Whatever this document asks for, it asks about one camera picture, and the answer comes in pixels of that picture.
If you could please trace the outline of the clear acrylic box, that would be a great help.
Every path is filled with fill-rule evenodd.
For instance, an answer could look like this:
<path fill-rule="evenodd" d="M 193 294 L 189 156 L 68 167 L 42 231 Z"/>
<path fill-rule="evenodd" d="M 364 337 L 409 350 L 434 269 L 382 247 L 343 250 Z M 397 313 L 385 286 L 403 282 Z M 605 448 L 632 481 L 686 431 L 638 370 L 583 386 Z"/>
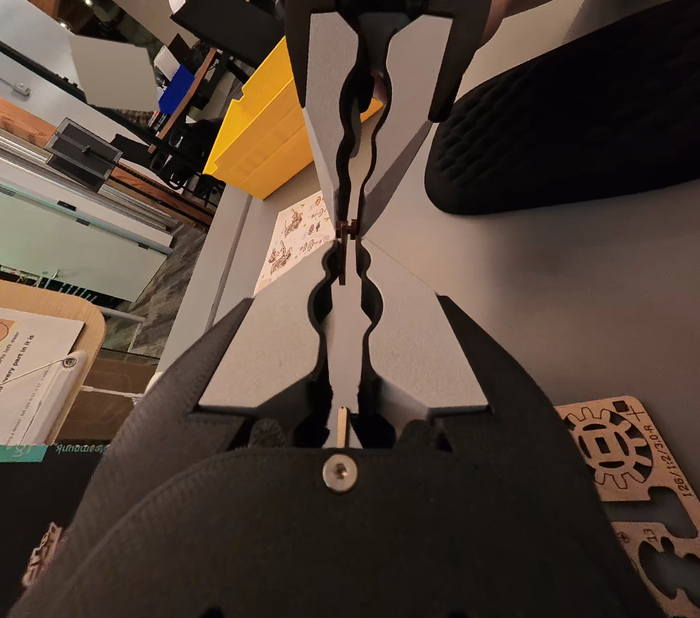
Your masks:
<path fill-rule="evenodd" d="M 65 118 L 44 148 L 50 154 L 47 165 L 98 193 L 118 165 L 123 152 L 99 136 Z"/>

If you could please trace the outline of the blue plastic bin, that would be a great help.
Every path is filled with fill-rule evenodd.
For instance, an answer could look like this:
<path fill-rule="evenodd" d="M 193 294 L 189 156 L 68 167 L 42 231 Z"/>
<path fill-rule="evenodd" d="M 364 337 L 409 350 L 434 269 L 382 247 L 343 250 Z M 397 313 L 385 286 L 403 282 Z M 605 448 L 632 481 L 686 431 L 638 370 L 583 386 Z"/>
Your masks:
<path fill-rule="evenodd" d="M 159 111 L 166 115 L 175 113 L 194 81 L 195 75 L 181 64 L 159 99 Z"/>

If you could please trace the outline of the black model kit box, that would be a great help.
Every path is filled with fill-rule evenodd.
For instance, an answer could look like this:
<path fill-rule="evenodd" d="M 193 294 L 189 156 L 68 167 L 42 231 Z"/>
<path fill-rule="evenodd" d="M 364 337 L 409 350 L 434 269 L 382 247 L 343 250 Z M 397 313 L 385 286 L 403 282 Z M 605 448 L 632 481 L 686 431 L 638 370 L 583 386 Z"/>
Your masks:
<path fill-rule="evenodd" d="M 54 556 L 109 443 L 1 446 L 1 615 Z"/>

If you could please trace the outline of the model instruction booklet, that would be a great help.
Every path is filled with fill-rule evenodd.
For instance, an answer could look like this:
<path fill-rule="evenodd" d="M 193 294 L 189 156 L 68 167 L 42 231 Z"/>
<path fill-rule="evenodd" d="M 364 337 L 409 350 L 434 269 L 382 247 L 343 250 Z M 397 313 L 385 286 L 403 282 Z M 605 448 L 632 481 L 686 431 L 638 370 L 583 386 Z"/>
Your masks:
<path fill-rule="evenodd" d="M 253 294 L 257 295 L 334 238 L 335 226 L 329 219 L 321 191 L 280 211 Z"/>

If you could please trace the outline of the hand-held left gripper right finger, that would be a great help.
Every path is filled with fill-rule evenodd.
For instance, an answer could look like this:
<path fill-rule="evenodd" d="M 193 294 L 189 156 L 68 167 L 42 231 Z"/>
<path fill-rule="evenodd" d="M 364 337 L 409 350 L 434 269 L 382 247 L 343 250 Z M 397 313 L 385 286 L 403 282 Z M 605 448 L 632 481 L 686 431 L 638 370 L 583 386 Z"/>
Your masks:
<path fill-rule="evenodd" d="M 485 411 L 488 400 L 440 296 L 369 240 L 356 246 L 363 335 L 355 434 L 391 448 L 412 421 Z"/>

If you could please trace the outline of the wooden poster board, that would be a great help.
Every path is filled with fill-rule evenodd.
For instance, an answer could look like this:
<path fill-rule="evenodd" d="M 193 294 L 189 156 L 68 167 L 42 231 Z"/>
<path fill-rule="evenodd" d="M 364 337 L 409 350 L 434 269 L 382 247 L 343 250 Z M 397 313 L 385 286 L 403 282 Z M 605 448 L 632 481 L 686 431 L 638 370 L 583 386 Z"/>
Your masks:
<path fill-rule="evenodd" d="M 40 443 L 54 444 L 103 346 L 106 334 L 103 314 L 83 298 L 7 281 L 1 282 L 1 306 L 83 323 L 74 344 L 74 352 L 70 354 L 76 363 L 68 368 L 68 383 L 63 386 L 58 404 L 50 408 L 51 416 L 42 430 L 43 439 Z"/>

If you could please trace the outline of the brown cardboard box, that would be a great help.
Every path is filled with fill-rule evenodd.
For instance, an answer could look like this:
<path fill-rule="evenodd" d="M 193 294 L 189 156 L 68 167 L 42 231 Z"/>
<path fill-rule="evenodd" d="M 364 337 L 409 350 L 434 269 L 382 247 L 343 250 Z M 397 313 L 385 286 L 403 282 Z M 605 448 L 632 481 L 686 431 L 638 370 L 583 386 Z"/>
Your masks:
<path fill-rule="evenodd" d="M 134 408 L 130 397 L 143 394 L 159 360 L 150 356 L 101 349 L 87 374 L 56 442 L 110 442 Z"/>

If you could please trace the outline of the yellow plastic bin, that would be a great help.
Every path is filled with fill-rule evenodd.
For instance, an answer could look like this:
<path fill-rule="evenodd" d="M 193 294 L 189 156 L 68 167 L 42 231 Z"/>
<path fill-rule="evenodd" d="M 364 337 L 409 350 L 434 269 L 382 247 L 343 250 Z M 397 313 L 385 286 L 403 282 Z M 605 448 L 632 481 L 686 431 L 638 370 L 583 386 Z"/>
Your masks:
<path fill-rule="evenodd" d="M 312 162 L 282 38 L 231 101 L 204 174 L 264 200 Z"/>

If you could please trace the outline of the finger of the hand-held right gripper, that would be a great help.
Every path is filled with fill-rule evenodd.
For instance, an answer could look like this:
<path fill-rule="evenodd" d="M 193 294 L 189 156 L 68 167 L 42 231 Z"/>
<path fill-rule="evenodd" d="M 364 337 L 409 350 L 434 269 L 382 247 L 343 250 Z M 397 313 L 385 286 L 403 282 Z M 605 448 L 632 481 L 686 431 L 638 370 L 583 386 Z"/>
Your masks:
<path fill-rule="evenodd" d="M 348 220 L 349 160 L 358 146 L 359 112 L 349 92 L 358 35 L 337 12 L 313 14 L 303 107 L 323 200 L 333 226 Z"/>
<path fill-rule="evenodd" d="M 386 209 L 433 125 L 429 113 L 451 26 L 452 18 L 422 15 L 389 39 L 388 101 L 372 137 L 358 232 L 368 232 Z"/>

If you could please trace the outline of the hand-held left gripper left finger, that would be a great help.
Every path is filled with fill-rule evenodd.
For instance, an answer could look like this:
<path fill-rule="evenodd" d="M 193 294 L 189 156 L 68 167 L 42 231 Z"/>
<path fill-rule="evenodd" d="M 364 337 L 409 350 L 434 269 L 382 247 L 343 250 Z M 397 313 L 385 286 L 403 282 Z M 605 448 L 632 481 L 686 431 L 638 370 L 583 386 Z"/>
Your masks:
<path fill-rule="evenodd" d="M 295 447 L 326 443 L 333 391 L 324 322 L 336 254 L 337 241 L 329 241 L 251 299 L 200 409 L 273 419 Z"/>

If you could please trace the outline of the laser-cut wooden parts sheet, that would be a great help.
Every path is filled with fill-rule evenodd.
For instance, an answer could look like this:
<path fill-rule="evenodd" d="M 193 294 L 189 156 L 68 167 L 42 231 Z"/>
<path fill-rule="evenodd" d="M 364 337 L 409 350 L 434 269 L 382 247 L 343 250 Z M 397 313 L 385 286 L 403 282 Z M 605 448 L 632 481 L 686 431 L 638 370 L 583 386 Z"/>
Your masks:
<path fill-rule="evenodd" d="M 668 617 L 699 616 L 699 498 L 636 398 L 556 408 L 617 539 Z"/>

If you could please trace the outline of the printed instruction poster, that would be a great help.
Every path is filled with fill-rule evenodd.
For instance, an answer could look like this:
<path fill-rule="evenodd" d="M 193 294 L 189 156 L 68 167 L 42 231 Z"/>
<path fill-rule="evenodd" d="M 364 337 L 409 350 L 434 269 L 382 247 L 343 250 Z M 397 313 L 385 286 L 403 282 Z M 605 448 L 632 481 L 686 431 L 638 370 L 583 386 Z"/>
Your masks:
<path fill-rule="evenodd" d="M 51 437 L 86 359 L 74 348 L 83 326 L 1 308 L 1 445 L 45 444 Z"/>

